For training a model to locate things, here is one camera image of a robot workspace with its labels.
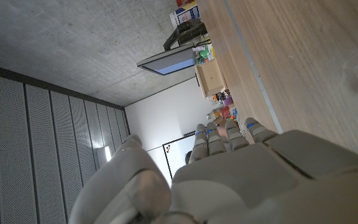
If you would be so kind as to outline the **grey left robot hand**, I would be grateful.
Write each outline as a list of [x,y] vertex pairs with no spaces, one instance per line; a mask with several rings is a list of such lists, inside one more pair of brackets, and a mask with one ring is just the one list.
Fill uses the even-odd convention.
[[299,130],[246,119],[199,124],[189,161],[167,182],[128,136],[81,190],[70,223],[358,223],[358,155]]

